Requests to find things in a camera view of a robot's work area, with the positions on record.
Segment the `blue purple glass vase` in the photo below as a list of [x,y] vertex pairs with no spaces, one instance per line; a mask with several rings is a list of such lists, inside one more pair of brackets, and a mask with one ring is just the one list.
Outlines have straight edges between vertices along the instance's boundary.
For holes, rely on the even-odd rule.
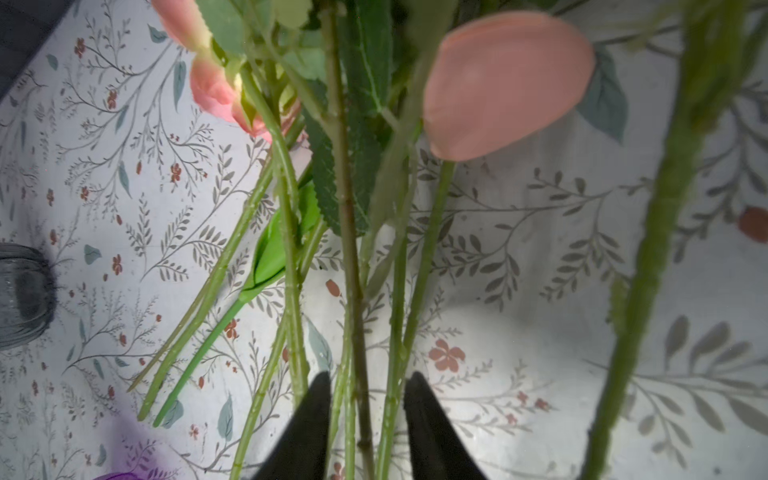
[[134,472],[111,472],[94,478],[94,480],[143,480]]

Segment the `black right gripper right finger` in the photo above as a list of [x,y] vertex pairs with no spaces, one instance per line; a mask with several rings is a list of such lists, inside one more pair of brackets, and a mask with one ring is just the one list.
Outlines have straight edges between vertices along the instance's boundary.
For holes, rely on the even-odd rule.
[[412,478],[485,480],[420,372],[404,389]]

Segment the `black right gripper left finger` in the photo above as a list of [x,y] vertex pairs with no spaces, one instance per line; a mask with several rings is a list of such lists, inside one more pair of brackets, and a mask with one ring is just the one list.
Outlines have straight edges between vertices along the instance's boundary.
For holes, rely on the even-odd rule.
[[331,379],[322,371],[256,474],[255,480],[323,479],[331,414]]

